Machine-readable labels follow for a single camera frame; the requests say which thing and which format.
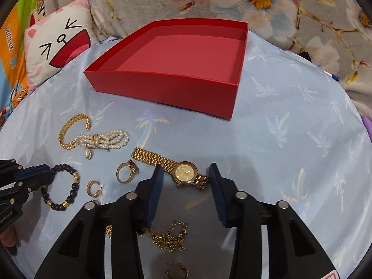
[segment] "light blue bedsheet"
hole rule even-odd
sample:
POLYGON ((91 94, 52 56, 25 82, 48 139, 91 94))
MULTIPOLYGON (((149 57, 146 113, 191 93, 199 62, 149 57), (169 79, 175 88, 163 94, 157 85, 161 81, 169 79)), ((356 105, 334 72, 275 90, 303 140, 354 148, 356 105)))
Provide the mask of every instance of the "light blue bedsheet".
MULTIPOLYGON (((16 225, 21 247, 14 261, 20 270, 34 277, 56 238, 92 199, 85 191, 89 181, 105 185, 98 200, 109 203, 151 177, 154 168, 136 162, 140 173, 131 183, 115 178, 118 165, 140 146, 174 161, 191 161, 202 173, 216 162, 224 177, 257 200, 289 201, 346 279, 372 242, 372 145, 341 86, 311 63, 250 32, 234 115, 225 121, 94 91, 83 70, 114 44, 94 46, 71 61, 27 97, 1 130, 1 159, 15 158, 24 167, 67 163, 81 176, 78 197, 65 212, 51 210, 40 192, 24 204, 16 225), (92 119, 90 133, 128 131, 128 145, 109 153, 96 149, 92 160, 85 159, 81 147, 63 149, 59 131, 78 113, 92 119)), ((70 128, 66 141, 80 133, 86 133, 83 121, 70 128)), ((51 199, 62 202, 71 183, 69 174, 57 174, 49 188, 51 199)), ((175 220, 190 225, 184 252, 166 253, 149 236, 138 238, 145 277, 164 278, 165 263, 178 260, 190 278, 228 278, 235 231, 218 221, 210 188, 178 188, 166 174, 153 228, 165 233, 175 220)), ((267 242, 264 249, 267 278, 267 242)))

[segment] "gold watch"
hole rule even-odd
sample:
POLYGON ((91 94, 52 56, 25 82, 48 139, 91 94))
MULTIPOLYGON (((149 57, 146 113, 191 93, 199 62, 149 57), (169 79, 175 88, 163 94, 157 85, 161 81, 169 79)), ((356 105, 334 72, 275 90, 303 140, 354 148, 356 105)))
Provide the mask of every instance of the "gold watch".
POLYGON ((152 166, 161 165, 178 186, 196 186, 205 189, 208 182, 208 177, 200 174, 196 166, 189 161, 176 163, 159 154, 138 147, 134 149, 132 158, 152 166))

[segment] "red box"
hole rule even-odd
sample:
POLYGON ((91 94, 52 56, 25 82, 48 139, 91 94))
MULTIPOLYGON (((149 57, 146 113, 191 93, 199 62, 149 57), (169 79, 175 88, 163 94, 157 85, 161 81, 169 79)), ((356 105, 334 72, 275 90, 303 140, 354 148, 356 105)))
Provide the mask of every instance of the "red box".
POLYGON ((96 91, 154 101, 230 119, 248 24, 220 19, 152 22, 85 71, 96 91))

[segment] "pen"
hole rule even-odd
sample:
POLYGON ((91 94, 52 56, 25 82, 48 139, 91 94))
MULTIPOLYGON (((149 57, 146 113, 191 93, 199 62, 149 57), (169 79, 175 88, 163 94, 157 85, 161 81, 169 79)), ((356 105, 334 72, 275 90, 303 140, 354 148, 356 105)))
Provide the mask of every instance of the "pen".
POLYGON ((335 76, 334 74, 331 74, 331 73, 329 73, 327 71, 324 71, 324 70, 323 70, 323 72, 325 74, 327 74, 328 76, 330 76, 332 79, 334 79, 336 82, 339 82, 340 81, 340 79, 337 76, 335 76))

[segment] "purple fabric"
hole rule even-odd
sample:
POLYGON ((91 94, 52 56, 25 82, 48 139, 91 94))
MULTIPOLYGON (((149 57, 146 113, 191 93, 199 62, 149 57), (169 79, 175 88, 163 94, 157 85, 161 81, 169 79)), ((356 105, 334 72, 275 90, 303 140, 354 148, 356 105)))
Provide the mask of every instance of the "purple fabric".
POLYGON ((371 141, 372 141, 372 120, 370 120, 370 119, 369 119, 368 117, 366 117, 366 116, 362 116, 362 121, 363 121, 364 126, 365 126, 366 129, 367 129, 367 132, 368 132, 369 138, 370 138, 371 141))

